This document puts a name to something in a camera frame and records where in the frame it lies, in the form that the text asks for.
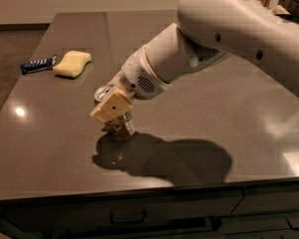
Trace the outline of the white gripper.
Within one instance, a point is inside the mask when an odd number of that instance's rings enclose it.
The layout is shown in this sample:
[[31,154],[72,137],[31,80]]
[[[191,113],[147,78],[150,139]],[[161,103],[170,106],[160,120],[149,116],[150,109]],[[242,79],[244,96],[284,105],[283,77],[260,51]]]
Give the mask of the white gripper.
[[165,82],[153,70],[146,46],[142,46],[128,57],[118,72],[104,88],[97,90],[98,102],[91,116],[100,122],[116,119],[130,111],[132,101],[120,90],[122,85],[138,100],[151,100],[166,91],[170,83]]

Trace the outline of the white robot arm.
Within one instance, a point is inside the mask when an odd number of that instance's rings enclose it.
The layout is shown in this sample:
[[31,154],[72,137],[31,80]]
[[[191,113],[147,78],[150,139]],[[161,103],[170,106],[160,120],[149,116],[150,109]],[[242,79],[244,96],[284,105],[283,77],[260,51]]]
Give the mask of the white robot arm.
[[224,58],[240,56],[299,97],[299,24],[251,0],[180,0],[170,24],[134,52],[95,92],[92,116],[107,122],[150,100],[170,83]]

